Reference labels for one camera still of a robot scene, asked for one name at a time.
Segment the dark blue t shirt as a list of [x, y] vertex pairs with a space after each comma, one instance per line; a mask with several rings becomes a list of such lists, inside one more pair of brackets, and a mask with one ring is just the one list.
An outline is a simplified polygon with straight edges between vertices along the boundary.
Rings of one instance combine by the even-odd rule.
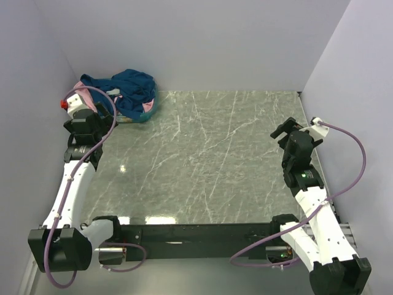
[[117, 101], [114, 103], [116, 110], [131, 119], [139, 119], [142, 114], [141, 104], [154, 98], [156, 86], [152, 76], [133, 69], [126, 69], [106, 79], [95, 79], [88, 74], [83, 74], [80, 77], [80, 83], [97, 88], [106, 94], [110, 90], [119, 89], [126, 99], [131, 99], [131, 102]]

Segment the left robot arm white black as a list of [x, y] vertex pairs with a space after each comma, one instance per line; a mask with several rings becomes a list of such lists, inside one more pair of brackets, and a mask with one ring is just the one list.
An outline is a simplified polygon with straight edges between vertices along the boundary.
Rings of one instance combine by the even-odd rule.
[[123, 238], [115, 216], [100, 216], [81, 229], [82, 205], [103, 154], [102, 138], [112, 125], [113, 116], [101, 117], [83, 103], [71, 102], [66, 108], [70, 120], [64, 123], [70, 133], [64, 153], [60, 188], [49, 215], [28, 235], [28, 245], [41, 272], [86, 270], [93, 252], [102, 243], [115, 247]]

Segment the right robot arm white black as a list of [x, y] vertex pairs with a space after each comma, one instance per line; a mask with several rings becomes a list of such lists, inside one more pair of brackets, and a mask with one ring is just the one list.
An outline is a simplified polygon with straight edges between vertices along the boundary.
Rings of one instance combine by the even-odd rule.
[[314, 294], [361, 294], [372, 267], [349, 243], [330, 206], [324, 182], [311, 163], [314, 148], [323, 142], [329, 128], [314, 119], [302, 127], [292, 117], [271, 133], [283, 149], [282, 169], [286, 186], [302, 208], [309, 228], [284, 221], [269, 231], [276, 245], [289, 244], [309, 270]]

